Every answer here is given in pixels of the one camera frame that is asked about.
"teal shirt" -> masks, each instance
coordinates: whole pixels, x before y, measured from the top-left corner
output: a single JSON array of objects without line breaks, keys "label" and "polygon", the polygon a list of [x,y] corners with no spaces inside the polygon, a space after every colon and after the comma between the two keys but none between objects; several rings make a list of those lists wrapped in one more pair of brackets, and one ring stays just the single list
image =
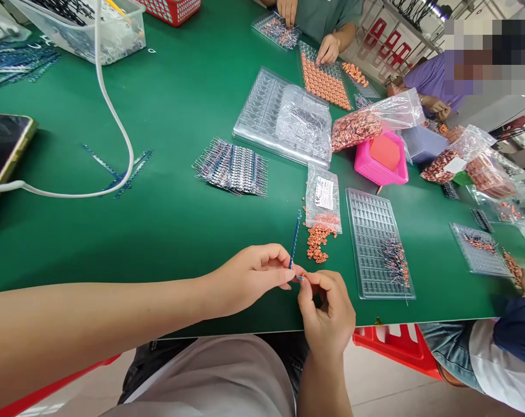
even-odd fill
[{"label": "teal shirt", "polygon": [[345,23],[358,26],[364,0],[299,0],[295,24],[311,38],[322,42],[324,36],[340,30]]}]

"jeans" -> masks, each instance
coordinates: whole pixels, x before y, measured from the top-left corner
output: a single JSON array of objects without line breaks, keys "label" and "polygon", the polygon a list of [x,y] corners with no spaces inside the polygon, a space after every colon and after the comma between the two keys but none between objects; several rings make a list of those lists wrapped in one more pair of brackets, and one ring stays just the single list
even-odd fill
[{"label": "jeans", "polygon": [[[304,332],[264,333],[256,336],[268,343],[280,357],[297,398],[304,361],[309,353]],[[118,404],[123,404],[148,378],[195,340],[196,338],[161,340],[139,346],[123,379],[123,393]]]},{"label": "jeans", "polygon": [[432,355],[465,385],[484,393],[472,370],[469,340],[476,320],[418,324]]}]

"pink bowl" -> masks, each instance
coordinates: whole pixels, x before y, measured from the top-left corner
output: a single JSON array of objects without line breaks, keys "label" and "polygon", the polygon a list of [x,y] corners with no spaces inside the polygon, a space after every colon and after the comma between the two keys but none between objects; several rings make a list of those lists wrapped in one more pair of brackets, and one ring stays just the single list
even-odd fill
[{"label": "pink bowl", "polygon": [[382,133],[382,135],[395,142],[399,148],[399,163],[395,171],[386,168],[371,157],[370,140],[357,146],[355,171],[378,185],[405,184],[409,180],[409,173],[407,172],[403,139],[393,132]]}]

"white label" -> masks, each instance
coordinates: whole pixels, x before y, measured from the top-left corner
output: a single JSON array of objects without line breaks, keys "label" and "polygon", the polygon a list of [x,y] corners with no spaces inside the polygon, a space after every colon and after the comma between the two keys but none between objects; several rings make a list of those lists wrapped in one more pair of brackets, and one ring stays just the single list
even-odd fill
[{"label": "white label", "polygon": [[333,181],[318,177],[314,204],[328,210],[333,210]]},{"label": "white label", "polygon": [[467,161],[456,156],[447,164],[443,169],[445,171],[451,172],[452,174],[457,174],[463,171],[463,168],[467,165]]}]

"white cable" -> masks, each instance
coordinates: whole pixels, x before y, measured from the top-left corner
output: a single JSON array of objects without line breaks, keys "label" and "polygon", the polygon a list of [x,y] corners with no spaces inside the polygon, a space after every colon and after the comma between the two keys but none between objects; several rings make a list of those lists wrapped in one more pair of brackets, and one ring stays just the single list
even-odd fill
[{"label": "white cable", "polygon": [[110,97],[108,96],[108,92],[106,91],[106,87],[104,86],[104,77],[102,76],[102,64],[100,62],[100,57],[101,57],[100,24],[102,22],[102,20],[100,19],[100,16],[102,13],[102,1],[103,0],[97,0],[96,11],[94,14],[94,56],[95,56],[94,63],[96,66],[96,76],[98,77],[98,85],[100,85],[100,90],[102,91],[102,95],[104,96],[104,100],[106,101],[108,108],[112,112],[112,116],[114,120],[118,124],[119,129],[122,131],[123,138],[125,139],[125,143],[127,144],[127,149],[129,151],[129,166],[127,166],[127,172],[125,176],[123,177],[121,182],[119,182],[119,184],[113,186],[112,188],[104,190],[104,191],[98,191],[96,193],[90,193],[90,194],[58,194],[58,193],[53,193],[49,191],[43,191],[43,190],[39,190],[38,188],[33,187],[32,185],[28,185],[24,181],[21,181],[21,180],[8,182],[7,184],[0,184],[0,192],[12,191],[18,188],[23,188],[34,194],[39,194],[39,195],[43,195],[47,197],[55,197],[55,198],[97,197],[97,196],[109,194],[111,192],[114,192],[120,189],[127,182],[127,180],[131,177],[131,173],[133,171],[134,158],[135,158],[135,156],[133,155],[133,146],[131,145],[129,136],[127,135],[127,132],[125,131],[125,127],[123,127],[122,121],[119,119],[118,114],[113,108],[112,101],[110,100]]}]

